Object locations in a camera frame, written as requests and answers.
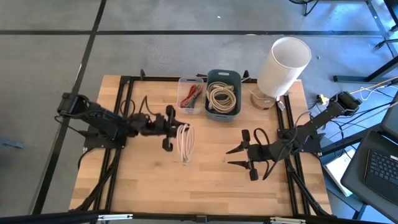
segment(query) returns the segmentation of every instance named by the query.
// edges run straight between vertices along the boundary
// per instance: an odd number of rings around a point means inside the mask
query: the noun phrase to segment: laptop
[[[382,123],[382,135],[394,149],[389,152],[369,148],[364,183],[367,187],[398,205],[398,105],[388,109]]]

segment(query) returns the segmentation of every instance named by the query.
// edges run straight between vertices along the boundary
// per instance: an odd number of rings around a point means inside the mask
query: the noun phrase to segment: coiled white cable
[[[195,130],[188,124],[177,128],[177,151],[181,156],[183,165],[190,161],[195,145]]]
[[[214,109],[219,113],[229,113],[236,106],[236,97],[233,93],[234,86],[223,82],[211,83],[206,91],[206,97],[209,101],[209,109]],[[224,100],[217,100],[219,95],[226,95]]]

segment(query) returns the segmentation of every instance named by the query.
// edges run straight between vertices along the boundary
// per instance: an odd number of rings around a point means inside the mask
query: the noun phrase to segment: clear plastic container
[[[188,96],[191,87],[193,85],[198,85],[201,87],[202,91],[197,96],[195,103],[193,104],[193,108],[184,108],[181,107],[181,102]],[[205,87],[203,84],[203,79],[193,77],[193,78],[180,78],[178,81],[178,93],[177,93],[177,107],[181,111],[181,113],[185,114],[198,114],[203,108],[203,96],[205,94]]]

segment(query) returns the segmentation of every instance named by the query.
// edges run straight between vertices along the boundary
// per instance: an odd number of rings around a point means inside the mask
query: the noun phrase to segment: laptop keyboard
[[[370,150],[368,172],[398,185],[398,161]]]

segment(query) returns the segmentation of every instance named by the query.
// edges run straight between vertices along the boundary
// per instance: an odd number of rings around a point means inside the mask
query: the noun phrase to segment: yellow connector
[[[329,101],[329,98],[327,98],[321,94],[321,95],[317,95],[317,101],[319,103],[321,103],[322,105],[325,105]]]

